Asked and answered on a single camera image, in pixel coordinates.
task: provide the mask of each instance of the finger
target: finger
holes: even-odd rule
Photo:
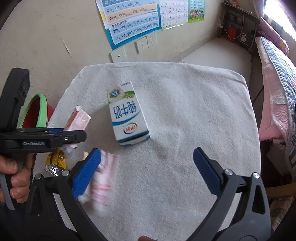
[[[34,154],[27,154],[25,161],[24,161],[24,167],[31,171],[32,165],[33,165],[33,155]]]
[[[29,186],[10,189],[10,195],[14,199],[21,199],[25,197],[28,193],[29,193]]]
[[[88,155],[89,155],[89,153],[84,151],[83,155],[82,155],[82,160],[84,161],[87,158]]]
[[[4,174],[15,174],[17,172],[16,161],[0,156],[0,172]]]
[[[155,239],[151,239],[147,236],[141,236],[138,238],[138,241],[156,241]]]
[[[30,184],[30,176],[31,176],[31,169],[28,170],[25,167],[18,172],[17,174],[14,174],[11,178],[11,185],[13,187],[25,187]]]
[[[28,197],[29,197],[29,193],[25,196],[23,196],[22,198],[17,199],[17,203],[23,203],[28,201]]]
[[[5,202],[5,197],[1,188],[0,188],[0,202]]]

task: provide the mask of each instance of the wall poster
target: wall poster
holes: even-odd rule
[[[205,0],[188,0],[188,22],[198,22],[205,19]]]
[[[170,29],[188,22],[188,0],[160,0],[161,26]]]
[[[161,29],[156,0],[96,0],[112,50]]]

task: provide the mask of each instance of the electrical outlet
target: electrical outlet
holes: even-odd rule
[[[124,52],[124,48],[119,48],[110,53],[113,63],[115,62],[123,62],[126,60],[126,53]]]
[[[148,48],[147,38],[144,37],[144,38],[141,38],[140,40],[136,41],[136,46],[138,49],[138,53],[147,49]]]
[[[150,48],[154,44],[157,44],[156,32],[149,34],[147,36],[147,41],[148,41],[148,48]]]

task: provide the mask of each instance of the screw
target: screw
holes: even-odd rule
[[[253,173],[253,177],[255,177],[256,179],[258,179],[260,177],[259,173],[254,172]]]
[[[70,172],[68,170],[62,171],[62,176],[66,177],[69,176]]]
[[[230,170],[230,169],[225,169],[225,174],[228,175],[228,176],[231,176],[233,174],[233,171]]]
[[[39,180],[39,179],[41,179],[41,177],[42,177],[41,174],[36,174],[35,179],[36,179],[36,180]]]

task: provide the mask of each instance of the white towel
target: white towel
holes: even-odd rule
[[[107,89],[132,81],[151,139],[127,148],[115,140]],[[100,218],[84,209],[110,241],[186,240],[215,202],[193,163],[202,147],[209,158],[238,175],[260,172],[255,115],[244,78],[230,70],[179,63],[114,63],[86,66],[59,101],[50,127],[64,127],[76,105],[91,117],[87,140],[68,155],[71,169],[93,147],[122,156],[115,206]],[[34,174],[43,173],[38,154]],[[56,198],[61,215],[73,228]],[[232,205],[223,227],[235,212]]]

